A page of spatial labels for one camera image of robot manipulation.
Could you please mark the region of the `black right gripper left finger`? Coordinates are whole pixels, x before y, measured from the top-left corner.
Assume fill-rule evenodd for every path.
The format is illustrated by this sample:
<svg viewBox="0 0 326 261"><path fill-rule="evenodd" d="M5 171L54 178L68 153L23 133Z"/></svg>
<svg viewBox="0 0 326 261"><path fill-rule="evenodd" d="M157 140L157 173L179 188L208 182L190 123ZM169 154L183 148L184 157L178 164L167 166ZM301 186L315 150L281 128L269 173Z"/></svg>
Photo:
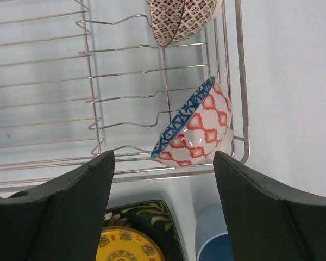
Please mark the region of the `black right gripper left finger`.
<svg viewBox="0 0 326 261"><path fill-rule="evenodd" d="M0 260L95 260L114 169L114 153L106 151L0 197Z"/></svg>

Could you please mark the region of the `black floral square plate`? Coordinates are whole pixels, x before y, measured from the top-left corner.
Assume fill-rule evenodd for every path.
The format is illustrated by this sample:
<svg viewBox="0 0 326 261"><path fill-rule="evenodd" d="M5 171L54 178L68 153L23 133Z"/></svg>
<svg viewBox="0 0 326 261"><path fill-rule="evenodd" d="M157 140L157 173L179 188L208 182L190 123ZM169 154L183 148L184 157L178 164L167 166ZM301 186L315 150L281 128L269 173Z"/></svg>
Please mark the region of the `black floral square plate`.
<svg viewBox="0 0 326 261"><path fill-rule="evenodd" d="M142 232L152 239L166 260L185 260L177 228L167 204L150 200L109 208L103 227L124 226Z"/></svg>

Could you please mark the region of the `light blue plastic cup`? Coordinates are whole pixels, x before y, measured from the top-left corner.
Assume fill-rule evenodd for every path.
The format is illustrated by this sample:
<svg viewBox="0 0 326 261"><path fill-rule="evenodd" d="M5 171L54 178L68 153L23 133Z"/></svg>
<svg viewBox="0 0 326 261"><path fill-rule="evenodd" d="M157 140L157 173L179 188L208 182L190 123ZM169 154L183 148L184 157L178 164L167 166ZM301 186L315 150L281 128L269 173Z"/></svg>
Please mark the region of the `light blue plastic cup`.
<svg viewBox="0 0 326 261"><path fill-rule="evenodd" d="M195 230L197 260L233 260L222 206L211 205L198 215Z"/></svg>

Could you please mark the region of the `blue rim red pattern bowl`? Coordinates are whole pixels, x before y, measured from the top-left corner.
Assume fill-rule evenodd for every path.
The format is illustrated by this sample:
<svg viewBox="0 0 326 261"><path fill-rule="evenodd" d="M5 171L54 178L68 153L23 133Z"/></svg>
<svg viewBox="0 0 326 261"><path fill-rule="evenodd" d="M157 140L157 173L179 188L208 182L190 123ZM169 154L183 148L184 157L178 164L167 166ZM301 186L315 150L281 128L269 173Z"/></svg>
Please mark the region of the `blue rim red pattern bowl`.
<svg viewBox="0 0 326 261"><path fill-rule="evenodd" d="M231 101L214 76L208 78L160 133L150 159L183 168L211 163L233 139Z"/></svg>

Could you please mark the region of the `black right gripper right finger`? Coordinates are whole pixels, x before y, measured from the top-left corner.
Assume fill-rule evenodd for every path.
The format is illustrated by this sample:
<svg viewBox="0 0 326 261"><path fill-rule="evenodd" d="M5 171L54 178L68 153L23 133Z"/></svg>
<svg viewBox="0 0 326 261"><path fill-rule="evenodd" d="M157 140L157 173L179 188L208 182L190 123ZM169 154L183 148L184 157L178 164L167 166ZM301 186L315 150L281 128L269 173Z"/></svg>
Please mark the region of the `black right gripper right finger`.
<svg viewBox="0 0 326 261"><path fill-rule="evenodd" d="M326 197L276 181L221 151L213 166L235 260L326 260Z"/></svg>

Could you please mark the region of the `brown white patterned bowl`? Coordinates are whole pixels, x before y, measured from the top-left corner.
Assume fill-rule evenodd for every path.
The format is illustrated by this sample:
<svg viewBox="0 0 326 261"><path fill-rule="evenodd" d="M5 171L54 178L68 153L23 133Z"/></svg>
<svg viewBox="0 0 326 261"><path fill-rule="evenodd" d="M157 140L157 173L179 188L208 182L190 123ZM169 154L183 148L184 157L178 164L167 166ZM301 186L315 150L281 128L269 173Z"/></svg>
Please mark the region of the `brown white patterned bowl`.
<svg viewBox="0 0 326 261"><path fill-rule="evenodd" d="M157 44L166 47L198 34L221 11L222 0L151 0L149 14Z"/></svg>

